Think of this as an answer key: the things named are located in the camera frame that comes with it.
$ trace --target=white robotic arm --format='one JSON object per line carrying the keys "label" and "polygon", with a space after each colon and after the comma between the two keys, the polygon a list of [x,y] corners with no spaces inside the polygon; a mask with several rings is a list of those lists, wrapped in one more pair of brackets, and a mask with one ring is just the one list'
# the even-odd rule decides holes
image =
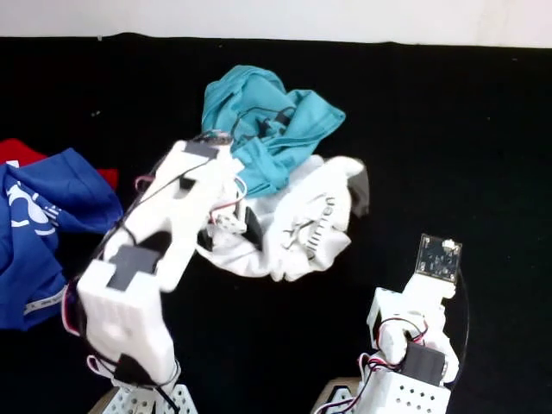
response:
{"label": "white robotic arm", "polygon": [[[90,345],[88,366],[122,387],[109,413],[134,412],[140,404],[144,414],[152,407],[157,413],[178,411],[183,405],[193,408],[189,395],[170,397],[175,390],[187,395],[187,390],[175,388],[180,367],[161,313],[160,293],[177,286],[195,252],[198,233],[214,219],[213,211],[234,206],[225,211],[231,214],[235,202],[243,203],[236,200],[236,173],[228,145],[177,141],[155,170],[151,185],[104,238],[99,255],[78,278],[72,292],[80,309],[78,328],[67,315],[70,299],[64,297],[64,325]],[[165,252],[141,246],[160,231],[171,235]]]}
{"label": "white robotic arm", "polygon": [[459,361],[443,332],[442,300],[455,295],[460,256],[461,244],[422,235],[416,271],[404,290],[375,290],[367,324],[377,352],[359,359],[356,397],[341,389],[316,414],[446,412],[445,384],[455,380]]}

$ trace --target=black table surface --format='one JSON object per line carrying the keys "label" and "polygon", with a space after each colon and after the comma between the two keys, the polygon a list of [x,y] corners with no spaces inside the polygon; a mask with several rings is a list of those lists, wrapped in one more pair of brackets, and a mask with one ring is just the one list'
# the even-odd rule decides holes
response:
{"label": "black table surface", "polygon": [[[1,39],[0,56],[0,139],[45,154],[71,146],[119,168],[124,205],[135,176],[199,131],[205,86],[234,65],[273,70],[289,90],[313,89],[347,113],[317,151],[363,159],[372,202],[335,265],[275,283],[194,257],[164,296],[201,414],[306,413],[328,380],[356,375],[373,289],[402,288],[424,232],[464,245],[472,323],[448,412],[552,411],[552,51],[122,34]],[[63,236],[67,274],[96,242]],[[447,332],[459,349],[457,296]],[[21,412],[86,412],[110,387],[58,318],[0,341],[2,394]]]}

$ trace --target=red wire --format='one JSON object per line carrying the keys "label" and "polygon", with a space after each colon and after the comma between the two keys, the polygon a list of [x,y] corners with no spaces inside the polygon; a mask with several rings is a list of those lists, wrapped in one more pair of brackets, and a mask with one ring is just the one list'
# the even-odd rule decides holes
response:
{"label": "red wire", "polygon": [[[414,328],[417,329],[418,332],[420,332],[420,329],[418,328],[418,326],[416,326],[413,322],[409,321],[408,319],[404,319],[403,317],[388,317],[387,319],[384,319],[380,324],[379,324],[379,327],[378,327],[378,335],[376,335],[376,348],[377,349],[380,349],[380,331],[381,331],[381,327],[384,325],[384,323],[387,323],[389,321],[401,321],[401,322],[407,322],[409,323],[410,325],[412,325]],[[420,332],[418,335],[414,336],[414,338],[412,338],[412,340],[415,342],[415,341],[419,341],[420,339],[423,338],[423,336],[427,333],[428,331],[428,324],[425,322],[425,320],[423,321],[423,324],[425,325],[425,331],[424,332]]]}

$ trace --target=red cloth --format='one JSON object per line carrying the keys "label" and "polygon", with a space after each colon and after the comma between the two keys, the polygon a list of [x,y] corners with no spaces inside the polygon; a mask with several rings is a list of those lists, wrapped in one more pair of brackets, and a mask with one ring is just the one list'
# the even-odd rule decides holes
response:
{"label": "red cloth", "polygon": [[[36,161],[44,160],[46,157],[46,155],[37,153],[15,138],[0,142],[0,164],[17,160],[19,166],[27,166]],[[109,183],[111,188],[116,190],[119,184],[119,171],[116,168],[98,169],[97,171]]]}

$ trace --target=fabric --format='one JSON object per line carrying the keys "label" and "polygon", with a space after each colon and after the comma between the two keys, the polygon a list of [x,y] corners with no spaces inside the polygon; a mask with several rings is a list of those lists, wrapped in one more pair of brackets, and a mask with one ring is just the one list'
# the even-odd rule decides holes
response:
{"label": "fabric", "polygon": [[0,329],[25,330],[59,311],[58,232],[104,233],[122,207],[73,149],[20,168],[2,164],[0,183]]}
{"label": "fabric", "polygon": [[[16,160],[19,166],[27,166],[36,161],[44,160],[47,156],[37,153],[23,142],[10,138],[0,142],[0,164]],[[119,184],[119,172],[115,168],[98,169],[99,174],[105,179],[113,190]]]}
{"label": "fabric", "polygon": [[249,200],[263,230],[263,250],[239,235],[210,227],[213,249],[198,252],[215,266],[246,277],[270,274],[297,280],[332,266],[351,242],[345,234],[351,210],[348,178],[365,169],[358,160],[312,155],[292,172],[278,194]]}
{"label": "fabric", "polygon": [[236,66],[205,89],[202,130],[233,135],[232,154],[245,166],[240,177],[252,198],[283,189],[290,172],[344,119],[314,91],[288,93],[273,72]]}

